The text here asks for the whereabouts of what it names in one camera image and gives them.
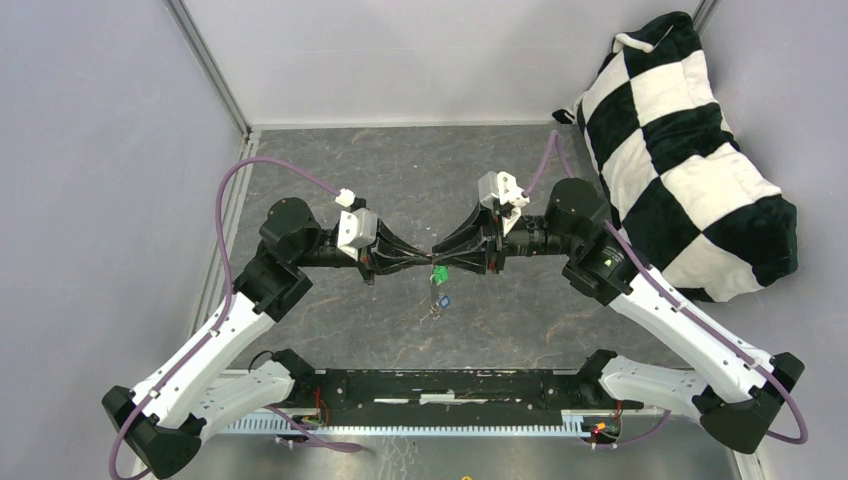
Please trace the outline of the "green tagged key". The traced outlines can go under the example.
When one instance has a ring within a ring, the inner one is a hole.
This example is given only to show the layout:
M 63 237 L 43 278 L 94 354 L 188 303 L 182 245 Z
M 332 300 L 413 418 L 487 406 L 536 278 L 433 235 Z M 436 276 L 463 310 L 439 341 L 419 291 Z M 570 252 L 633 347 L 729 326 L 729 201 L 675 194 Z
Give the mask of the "green tagged key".
M 432 270 L 431 282 L 435 285 L 441 285 L 449 278 L 448 268 L 444 265 L 437 265 Z

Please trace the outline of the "grey metal key holder plate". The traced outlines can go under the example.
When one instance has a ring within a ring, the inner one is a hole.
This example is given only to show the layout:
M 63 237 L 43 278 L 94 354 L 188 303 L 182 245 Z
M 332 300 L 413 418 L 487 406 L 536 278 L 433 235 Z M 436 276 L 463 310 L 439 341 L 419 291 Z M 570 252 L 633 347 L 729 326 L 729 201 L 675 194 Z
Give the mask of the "grey metal key holder plate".
M 430 267 L 431 272 L 428 280 L 430 314 L 433 320 L 438 320 L 443 314 L 443 307 L 440 304 L 441 290 L 439 284 L 436 282 L 437 265 L 432 263 Z

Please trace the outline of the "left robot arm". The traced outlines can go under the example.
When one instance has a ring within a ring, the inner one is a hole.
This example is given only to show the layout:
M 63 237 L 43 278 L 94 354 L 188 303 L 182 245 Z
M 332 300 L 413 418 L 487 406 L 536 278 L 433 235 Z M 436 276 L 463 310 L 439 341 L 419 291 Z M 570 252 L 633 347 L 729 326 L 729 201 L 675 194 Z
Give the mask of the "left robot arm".
M 131 388 L 114 386 L 101 404 L 122 444 L 144 463 L 140 478 L 167 479 L 197 455 L 206 440 L 258 408 L 284 401 L 306 405 L 313 379 L 270 360 L 227 392 L 212 393 L 214 380 L 256 338 L 276 325 L 305 296 L 306 267 L 355 268 L 366 283 L 432 256 L 394 235 L 361 200 L 324 229 L 308 204 L 284 198 L 268 211 L 255 256 L 229 287 L 207 322 L 161 367 Z

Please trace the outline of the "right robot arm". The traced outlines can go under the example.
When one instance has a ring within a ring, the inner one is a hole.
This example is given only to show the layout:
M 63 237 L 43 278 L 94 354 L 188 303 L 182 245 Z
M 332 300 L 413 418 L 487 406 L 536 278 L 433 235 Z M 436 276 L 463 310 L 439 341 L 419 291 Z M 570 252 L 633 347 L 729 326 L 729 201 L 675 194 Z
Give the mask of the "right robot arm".
M 598 350 L 579 370 L 585 405 L 659 407 L 743 454 L 772 435 L 783 408 L 799 414 L 791 390 L 803 363 L 753 346 L 689 302 L 607 224 L 606 201 L 591 183 L 558 181 L 542 215 L 522 213 L 527 197 L 508 174 L 487 174 L 478 188 L 471 215 L 434 247 L 437 264 L 486 274 L 501 271 L 510 257 L 563 255 L 572 288 L 634 321 L 688 365 L 677 370 Z

